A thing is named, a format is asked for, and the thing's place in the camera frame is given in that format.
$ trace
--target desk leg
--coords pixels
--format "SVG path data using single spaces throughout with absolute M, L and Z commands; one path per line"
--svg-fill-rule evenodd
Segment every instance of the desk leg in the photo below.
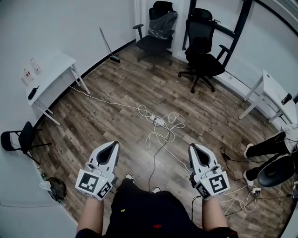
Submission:
M 242 120 L 243 119 L 243 117 L 245 117 L 252 109 L 254 109 L 255 107 L 256 107 L 256 105 L 258 105 L 258 103 L 260 102 L 260 101 L 262 101 L 263 100 L 263 98 L 264 98 L 264 95 L 261 95 L 261 96 L 259 96 L 258 98 L 257 98 L 257 100 L 253 103 L 253 104 L 251 104 L 239 117 L 238 117 L 238 119 L 240 119 L 240 120 Z
M 276 113 L 273 117 L 271 117 L 268 122 L 272 122 L 274 121 L 276 118 L 280 117 L 283 114 L 283 112 L 281 110 L 278 111 L 278 113 Z
M 259 81 L 252 87 L 252 89 L 250 90 L 250 92 L 243 98 L 244 101 L 246 101 L 251 95 L 252 93 L 257 89 L 257 87 L 260 86 L 260 84 L 263 81 L 263 76 L 261 76 L 261 78 L 259 79 Z
M 79 81 L 76 79 L 76 77 L 74 76 L 73 72 L 72 72 L 72 67 L 69 68 L 70 69 L 70 74 L 71 74 L 71 77 L 76 81 L 76 84 L 81 87 Z
M 37 105 L 37 103 L 34 103 L 36 105 L 36 107 L 43 113 L 45 114 L 48 118 L 50 118 L 54 123 L 56 123 L 57 125 L 60 126 L 60 123 L 58 121 L 56 121 L 54 118 L 52 118 L 49 114 L 47 114 L 47 112 L 45 110 L 43 110 L 41 107 L 39 107 L 39 105 Z
M 86 84 L 84 83 L 83 79 L 81 78 L 80 74 L 78 73 L 75 65 L 73 64 L 72 67 L 73 67 L 75 73 L 78 75 L 78 77 L 79 77 L 81 83 L 83 84 L 84 88 L 86 89 L 87 93 L 90 94 L 89 89 L 87 88 Z
M 42 103 L 42 101 L 40 101 L 39 99 L 37 99 L 36 102 L 40 103 L 46 110 L 49 111 L 49 113 L 54 114 L 50 109 L 48 109 L 48 108 Z

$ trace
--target red logo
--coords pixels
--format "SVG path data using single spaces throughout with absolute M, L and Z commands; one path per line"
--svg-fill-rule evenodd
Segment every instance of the red logo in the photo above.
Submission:
M 153 228 L 159 229 L 162 225 L 153 225 Z

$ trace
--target bottle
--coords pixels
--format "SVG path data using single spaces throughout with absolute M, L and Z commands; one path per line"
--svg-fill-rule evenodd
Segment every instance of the bottle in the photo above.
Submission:
M 31 67 L 33 69 L 33 71 L 35 72 L 35 74 L 40 74 L 41 73 L 41 68 L 40 66 L 36 63 L 35 58 L 33 57 L 32 59 L 30 59 L 31 62 Z
M 33 81 L 31 73 L 27 69 L 24 69 L 24 80 L 27 84 L 30 84 Z

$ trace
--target broom handle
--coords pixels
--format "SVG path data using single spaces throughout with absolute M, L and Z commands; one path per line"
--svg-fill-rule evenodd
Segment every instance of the broom handle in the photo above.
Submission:
M 102 33 L 102 37 L 103 37 L 104 41 L 106 42 L 106 44 L 107 44 L 107 46 L 108 46 L 107 40 L 106 40 L 106 38 L 104 37 L 104 34 L 103 34 L 103 32 L 102 32 L 102 29 L 101 29 L 101 28 L 99 28 L 99 29 L 100 29 L 100 31 L 101 31 L 101 33 Z

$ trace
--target forearm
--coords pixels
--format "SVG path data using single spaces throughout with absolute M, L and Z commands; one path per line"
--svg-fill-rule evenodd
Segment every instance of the forearm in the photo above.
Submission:
M 212 197 L 207 201 L 203 200 L 202 223 L 203 229 L 206 231 L 211 231 L 218 227 L 228 227 L 218 197 Z
M 103 201 L 87 198 L 83 214 L 78 223 L 77 231 L 91 229 L 97 234 L 102 234 Z

